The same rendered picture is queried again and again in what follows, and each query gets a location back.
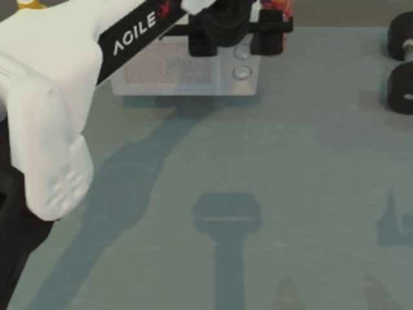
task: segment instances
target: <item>dumbbell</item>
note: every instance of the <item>dumbbell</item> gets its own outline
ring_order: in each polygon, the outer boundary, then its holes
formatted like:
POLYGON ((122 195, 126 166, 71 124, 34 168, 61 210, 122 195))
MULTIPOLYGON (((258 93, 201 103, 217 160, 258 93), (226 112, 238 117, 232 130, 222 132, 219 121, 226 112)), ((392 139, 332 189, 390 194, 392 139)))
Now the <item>dumbbell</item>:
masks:
POLYGON ((387 33, 387 50, 393 59, 404 61, 388 79, 388 108, 399 114, 413 115, 413 12, 393 19, 387 33))

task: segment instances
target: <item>table surface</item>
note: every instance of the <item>table surface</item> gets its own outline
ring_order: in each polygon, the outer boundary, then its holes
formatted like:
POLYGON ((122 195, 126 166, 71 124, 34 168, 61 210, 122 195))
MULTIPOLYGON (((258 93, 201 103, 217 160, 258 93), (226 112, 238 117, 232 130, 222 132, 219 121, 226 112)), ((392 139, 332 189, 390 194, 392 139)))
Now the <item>table surface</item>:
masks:
POLYGON ((298 28, 252 98, 96 94, 82 206, 10 310, 402 310, 413 118, 384 28, 298 28))

